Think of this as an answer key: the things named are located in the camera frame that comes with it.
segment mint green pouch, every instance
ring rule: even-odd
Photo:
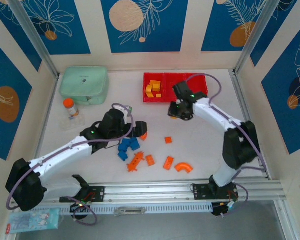
[[[108,70],[104,66],[70,66],[65,70],[60,86],[64,99],[79,105],[103,104],[109,88]]]

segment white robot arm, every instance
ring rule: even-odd
[[[26,162],[23,158],[16,161],[5,188],[10,195],[15,188],[13,198],[21,210],[28,211],[43,200],[65,196],[81,201],[93,193],[94,187],[90,187],[79,175],[54,181],[51,181],[51,176],[57,174],[65,165],[84,160],[100,149],[106,148],[110,141],[124,137],[141,137],[146,134],[148,131],[146,122],[137,121],[135,126],[132,126],[133,121],[127,123],[127,110],[129,110],[127,107],[115,105],[104,115],[102,121],[97,121],[83,130],[68,144],[30,162]]]
[[[257,157],[256,151],[238,130],[240,126],[260,150],[256,128],[251,122],[241,122],[228,115],[202,92],[193,93],[185,81],[173,87],[177,101],[172,102],[168,115],[184,121],[191,120],[194,116],[200,117],[210,123],[217,131],[224,135],[223,159],[220,169],[209,179],[210,190],[217,191],[230,184],[241,166],[250,163]]]

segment red tray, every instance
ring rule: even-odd
[[[170,103],[175,102],[177,97],[174,93],[173,86],[177,83],[187,80],[196,73],[150,73],[145,72],[143,75],[143,102],[144,103]],[[161,88],[159,92],[152,92],[154,97],[147,97],[146,87],[151,80],[160,81]],[[189,88],[194,92],[203,92],[208,95],[208,87],[205,76],[196,76],[188,82]]]

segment blue block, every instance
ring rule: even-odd
[[[124,152],[124,151],[121,151],[121,152],[119,152],[118,153],[118,156],[119,156],[119,158],[121,158],[122,159],[122,161],[126,161],[127,160],[127,158],[128,158],[128,155]]]
[[[140,148],[140,144],[138,143],[138,141],[133,141],[133,142],[131,143],[131,145],[130,145],[130,148],[131,148],[133,151],[135,151],[135,150],[137,150],[137,149]]]
[[[127,147],[129,147],[130,144],[131,144],[131,140],[128,138],[124,138],[124,139],[122,139],[122,142],[120,145],[126,145]]]
[[[118,150],[119,150],[119,152],[127,152],[127,150],[128,150],[128,145],[125,145],[125,144],[120,144],[119,145],[119,147],[118,147]]]

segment orange block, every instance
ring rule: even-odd
[[[161,85],[161,81],[155,81],[155,80],[151,80],[149,85],[154,85],[154,84],[158,84],[159,86]]]
[[[164,139],[166,144],[172,144],[172,138],[170,136],[167,136]]]
[[[146,93],[151,93],[152,92],[152,85],[147,85],[145,88]]]
[[[160,92],[160,85],[159,84],[153,84],[152,90],[154,92]]]
[[[168,156],[165,160],[165,163],[163,165],[163,168],[166,170],[170,170],[172,163],[174,162],[174,158],[172,156]]]
[[[146,156],[146,157],[145,157],[145,160],[146,160],[146,162],[148,163],[148,166],[149,166],[149,167],[155,164],[155,160],[154,160],[154,158],[152,157],[152,155]]]
[[[146,92],[145,94],[146,94],[146,96],[147,96],[148,98],[154,98],[154,97],[155,97],[155,96],[152,94],[152,92]]]
[[[178,172],[185,170],[187,173],[190,173],[194,169],[189,163],[186,162],[180,162],[174,168]]]
[[[148,132],[146,132],[144,135],[142,135],[142,136],[140,137],[140,139],[141,139],[142,141],[145,141],[145,140],[147,139],[147,137],[148,137]]]
[[[140,151],[140,152],[136,153],[135,157],[132,160],[132,162],[130,164],[127,164],[127,166],[128,166],[128,172],[138,171],[137,170],[137,166],[139,165],[139,163],[141,162],[141,160],[145,160],[144,159],[144,152],[143,151]]]

